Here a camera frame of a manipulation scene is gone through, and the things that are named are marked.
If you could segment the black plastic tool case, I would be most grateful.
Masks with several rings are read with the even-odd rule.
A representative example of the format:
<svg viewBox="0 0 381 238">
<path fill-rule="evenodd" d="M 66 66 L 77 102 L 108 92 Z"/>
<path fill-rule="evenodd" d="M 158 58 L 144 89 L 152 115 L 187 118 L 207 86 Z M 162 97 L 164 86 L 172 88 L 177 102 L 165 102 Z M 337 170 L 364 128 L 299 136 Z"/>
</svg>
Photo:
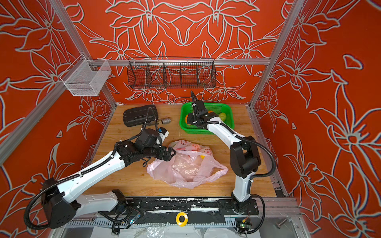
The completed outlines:
<svg viewBox="0 0 381 238">
<path fill-rule="evenodd" d="M 155 122 L 158 119 L 155 105 L 145 105 L 127 109 L 123 113 L 123 123 L 127 127 L 143 125 L 145 122 Z"/>
</svg>

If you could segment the pink plastic bag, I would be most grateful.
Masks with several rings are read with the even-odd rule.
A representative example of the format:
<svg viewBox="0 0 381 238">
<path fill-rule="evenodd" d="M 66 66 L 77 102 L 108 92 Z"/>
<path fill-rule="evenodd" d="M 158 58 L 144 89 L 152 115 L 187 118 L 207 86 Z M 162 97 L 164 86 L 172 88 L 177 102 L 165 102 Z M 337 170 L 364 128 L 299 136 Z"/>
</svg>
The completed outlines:
<svg viewBox="0 0 381 238">
<path fill-rule="evenodd" d="M 168 185 L 193 189 L 207 182 L 214 182 L 228 173 L 228 168 L 219 163 L 208 146 L 178 140 L 170 144 L 176 155 L 168 162 L 155 159 L 147 167 L 154 180 Z"/>
</svg>

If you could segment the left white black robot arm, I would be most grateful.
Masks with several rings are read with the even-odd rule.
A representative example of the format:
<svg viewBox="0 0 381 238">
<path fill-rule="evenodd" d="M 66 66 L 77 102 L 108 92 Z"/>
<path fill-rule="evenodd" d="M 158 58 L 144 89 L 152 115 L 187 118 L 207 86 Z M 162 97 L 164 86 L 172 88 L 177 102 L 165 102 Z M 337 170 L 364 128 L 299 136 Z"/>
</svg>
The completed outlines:
<svg viewBox="0 0 381 238">
<path fill-rule="evenodd" d="M 73 218 L 89 213 L 100 213 L 114 210 L 124 202 L 124 196 L 119 190 L 104 194 L 83 195 L 83 193 L 106 178 L 122 170 L 132 163 L 150 158 L 170 161 L 176 154 L 171 147 L 163 146 L 169 135 L 167 129 L 156 126 L 148 129 L 143 125 L 140 133 L 123 141 L 117 141 L 112 151 L 92 165 L 68 177 L 57 180 L 46 180 L 41 191 L 36 194 L 26 206 L 23 220 L 32 230 L 59 228 Z M 30 212 L 37 201 L 41 202 L 47 223 L 37 225 L 30 219 Z"/>
</svg>

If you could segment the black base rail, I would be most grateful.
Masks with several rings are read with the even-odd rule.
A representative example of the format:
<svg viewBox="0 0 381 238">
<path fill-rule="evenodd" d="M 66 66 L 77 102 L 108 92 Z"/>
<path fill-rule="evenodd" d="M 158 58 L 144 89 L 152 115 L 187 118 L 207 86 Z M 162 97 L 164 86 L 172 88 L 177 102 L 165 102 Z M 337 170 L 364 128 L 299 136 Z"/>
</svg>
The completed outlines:
<svg viewBox="0 0 381 238">
<path fill-rule="evenodd" d="M 259 215 L 256 201 L 250 201 L 241 210 L 230 197 L 127 197 L 133 212 L 170 213 L 215 212 L 218 215 Z"/>
</svg>

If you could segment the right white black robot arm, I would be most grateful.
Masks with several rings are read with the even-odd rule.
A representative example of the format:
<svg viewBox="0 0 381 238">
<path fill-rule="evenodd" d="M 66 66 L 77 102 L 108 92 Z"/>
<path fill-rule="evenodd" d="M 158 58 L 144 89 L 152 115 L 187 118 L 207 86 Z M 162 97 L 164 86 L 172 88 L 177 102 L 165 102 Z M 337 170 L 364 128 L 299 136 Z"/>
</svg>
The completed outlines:
<svg viewBox="0 0 381 238">
<path fill-rule="evenodd" d="M 236 233 L 240 235 L 254 234 L 260 230 L 265 221 L 266 205 L 260 195 L 251 193 L 252 183 L 255 178 L 265 178 L 275 173 L 274 154 L 252 136 L 243 136 L 233 130 L 214 111 L 209 111 L 204 102 L 199 100 L 193 92 L 190 94 L 193 111 L 186 117 L 187 124 L 213 133 L 230 149 L 230 166 L 236 175 L 235 187 L 231 194 L 233 211 L 236 214 L 249 213 L 249 207 L 254 197 L 262 203 L 262 217 L 255 228 L 249 228 L 246 220 L 235 228 Z M 264 174 L 257 173 L 262 164 L 259 149 L 264 151 L 271 160 L 271 169 Z"/>
</svg>

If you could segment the yellow green pear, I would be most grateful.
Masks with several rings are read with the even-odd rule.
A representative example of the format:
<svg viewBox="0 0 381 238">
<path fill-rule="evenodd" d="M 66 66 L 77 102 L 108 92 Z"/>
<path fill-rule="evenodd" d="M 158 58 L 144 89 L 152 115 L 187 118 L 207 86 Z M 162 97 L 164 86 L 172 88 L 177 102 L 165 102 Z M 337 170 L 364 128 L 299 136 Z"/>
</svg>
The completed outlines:
<svg viewBox="0 0 381 238">
<path fill-rule="evenodd" d="M 224 122 L 224 121 L 226 121 L 226 119 L 227 119 L 227 115 L 225 114 L 225 113 L 220 113 L 219 115 L 218 115 L 218 117 Z"/>
</svg>

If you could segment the yellow tape roll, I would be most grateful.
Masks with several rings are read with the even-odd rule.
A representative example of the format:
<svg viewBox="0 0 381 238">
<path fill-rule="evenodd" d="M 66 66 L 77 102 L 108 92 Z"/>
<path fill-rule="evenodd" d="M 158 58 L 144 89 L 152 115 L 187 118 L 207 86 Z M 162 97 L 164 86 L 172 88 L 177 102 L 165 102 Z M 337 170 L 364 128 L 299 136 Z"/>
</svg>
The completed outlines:
<svg viewBox="0 0 381 238">
<path fill-rule="evenodd" d="M 179 212 L 176 216 L 176 224 L 179 226 L 179 227 L 184 227 L 187 225 L 188 223 L 188 215 L 187 213 L 185 212 Z"/>
</svg>

